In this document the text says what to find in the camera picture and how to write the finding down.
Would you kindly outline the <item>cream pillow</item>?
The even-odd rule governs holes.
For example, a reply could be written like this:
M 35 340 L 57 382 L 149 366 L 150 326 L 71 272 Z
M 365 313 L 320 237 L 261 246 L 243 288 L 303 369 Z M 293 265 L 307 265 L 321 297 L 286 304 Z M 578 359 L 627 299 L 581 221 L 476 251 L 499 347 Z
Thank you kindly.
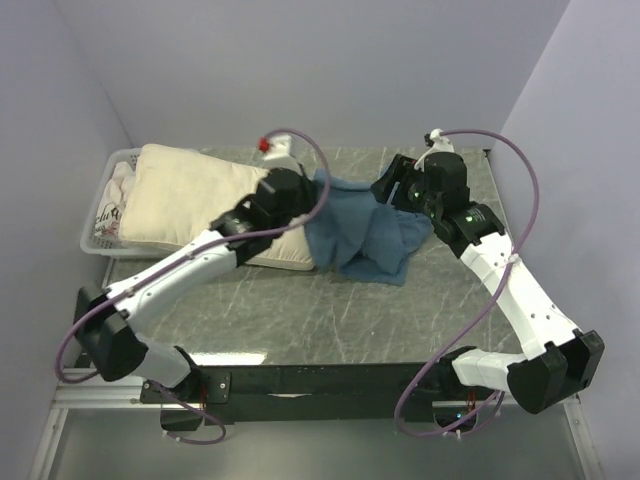
M 128 248 L 176 251 L 255 191 L 264 168 L 158 144 L 142 147 L 118 238 Z

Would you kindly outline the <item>blue pillowcase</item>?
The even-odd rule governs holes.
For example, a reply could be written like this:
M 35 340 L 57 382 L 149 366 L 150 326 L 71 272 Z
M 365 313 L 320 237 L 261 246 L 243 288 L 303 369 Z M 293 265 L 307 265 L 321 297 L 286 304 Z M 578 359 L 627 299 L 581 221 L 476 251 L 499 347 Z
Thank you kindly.
M 318 188 L 330 184 L 322 210 L 304 226 L 315 265 L 351 280 L 404 285 L 411 255 L 432 234 L 428 218 L 379 203 L 368 184 L 323 169 L 313 180 Z

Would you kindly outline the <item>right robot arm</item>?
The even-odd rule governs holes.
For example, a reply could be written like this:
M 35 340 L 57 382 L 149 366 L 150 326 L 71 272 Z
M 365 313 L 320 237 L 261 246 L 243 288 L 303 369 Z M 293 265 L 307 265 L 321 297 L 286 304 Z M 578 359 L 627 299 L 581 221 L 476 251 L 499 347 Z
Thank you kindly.
M 423 213 L 446 244 L 496 300 L 522 348 L 519 354 L 463 347 L 441 356 L 432 372 L 444 395 L 460 399 L 473 387 L 509 393 L 531 414 L 587 388 L 605 350 L 549 298 L 518 257 L 490 207 L 470 198 L 461 156 L 437 152 L 423 160 L 396 155 L 371 186 L 375 199 Z

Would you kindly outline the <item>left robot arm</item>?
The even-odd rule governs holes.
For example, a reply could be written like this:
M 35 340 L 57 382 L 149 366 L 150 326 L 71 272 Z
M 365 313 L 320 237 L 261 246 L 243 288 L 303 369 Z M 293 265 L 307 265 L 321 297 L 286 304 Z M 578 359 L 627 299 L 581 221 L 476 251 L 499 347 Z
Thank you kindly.
M 318 187 L 303 173 L 273 169 L 254 192 L 185 247 L 105 290 L 81 289 L 73 335 L 98 375 L 108 382 L 144 377 L 179 402 L 200 394 L 203 375 L 186 351 L 145 339 L 137 325 L 190 288 L 235 270 L 283 233 L 305 225 L 320 212 L 328 193 L 328 187 Z

